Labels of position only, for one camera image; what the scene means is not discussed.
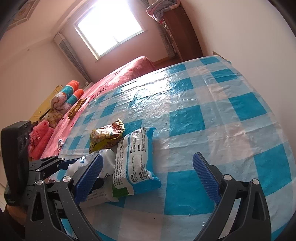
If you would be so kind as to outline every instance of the blue gripper pad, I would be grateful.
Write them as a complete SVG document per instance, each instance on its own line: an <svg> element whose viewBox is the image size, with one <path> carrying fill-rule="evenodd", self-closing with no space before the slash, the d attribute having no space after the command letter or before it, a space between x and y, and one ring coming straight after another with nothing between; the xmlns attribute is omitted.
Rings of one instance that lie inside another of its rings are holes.
<svg viewBox="0 0 296 241"><path fill-rule="evenodd" d="M98 154L87 167L84 174L74 187L74 201L78 205L80 202L86 200L90 190L92 189L98 175L103 168L103 157Z"/></svg>
<svg viewBox="0 0 296 241"><path fill-rule="evenodd" d="M192 164L205 191L207 192L208 197L218 204L221 200L219 193L219 183L198 153L193 155Z"/></svg>

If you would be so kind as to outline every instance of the gray curtain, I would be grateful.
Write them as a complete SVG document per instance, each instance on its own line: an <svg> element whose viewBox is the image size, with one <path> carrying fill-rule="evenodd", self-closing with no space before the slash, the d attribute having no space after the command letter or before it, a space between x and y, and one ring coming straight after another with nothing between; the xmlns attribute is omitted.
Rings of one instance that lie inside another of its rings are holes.
<svg viewBox="0 0 296 241"><path fill-rule="evenodd" d="M69 44L69 42L65 39L65 37L61 33L57 33L54 37L55 43L63 50L65 55L68 57L68 59L74 64L76 69L82 74L82 76L87 80L88 83L92 83L91 79L89 78L88 74L86 73L85 69L83 68L83 65L78 58L76 52L72 48L72 46Z"/></svg>
<svg viewBox="0 0 296 241"><path fill-rule="evenodd" d="M142 5L144 5L145 9L147 9L150 6L148 0L140 0L140 2L142 3ZM163 43L165 45L165 49L166 49L166 51L168 53L168 56L170 58L174 57L175 52L174 52L173 47L171 46L171 44L167 41L165 30L163 29L163 27L158 22L155 21L155 24L157 26L158 32L159 32L159 34L161 36L161 39L163 40Z"/></svg>

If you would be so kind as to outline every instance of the gold snack bag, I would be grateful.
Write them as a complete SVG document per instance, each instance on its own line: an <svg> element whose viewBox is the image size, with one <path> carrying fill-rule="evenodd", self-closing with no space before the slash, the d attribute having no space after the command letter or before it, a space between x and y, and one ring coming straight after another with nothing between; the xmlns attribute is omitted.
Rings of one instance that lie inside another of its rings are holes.
<svg viewBox="0 0 296 241"><path fill-rule="evenodd" d="M117 119L110 125L91 131L89 153L115 146L122 138L124 124Z"/></svg>

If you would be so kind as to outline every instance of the blue and white checkered tablecloth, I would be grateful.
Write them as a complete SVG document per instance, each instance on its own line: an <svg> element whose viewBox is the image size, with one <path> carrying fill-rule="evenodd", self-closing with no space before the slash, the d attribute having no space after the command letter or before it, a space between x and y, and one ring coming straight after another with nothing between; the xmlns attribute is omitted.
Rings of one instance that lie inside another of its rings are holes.
<svg viewBox="0 0 296 241"><path fill-rule="evenodd" d="M126 133L156 127L154 173L162 187L85 209L104 241L192 241L214 209L192 166L197 151L236 180L259 179L273 239L290 220L296 203L290 145L261 96L222 58L180 63L97 97L77 120L59 156L88 154L91 130L117 118ZM64 174L60 171L52 179ZM237 208L235 203L232 218Z"/></svg>

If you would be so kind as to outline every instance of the ceiling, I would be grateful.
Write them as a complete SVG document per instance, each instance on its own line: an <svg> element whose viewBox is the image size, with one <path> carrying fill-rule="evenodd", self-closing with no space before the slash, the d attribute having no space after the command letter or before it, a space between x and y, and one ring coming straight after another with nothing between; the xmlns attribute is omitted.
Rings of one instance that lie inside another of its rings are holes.
<svg viewBox="0 0 296 241"><path fill-rule="evenodd" d="M0 41L0 67L28 49L52 41L86 0L29 0Z"/></svg>

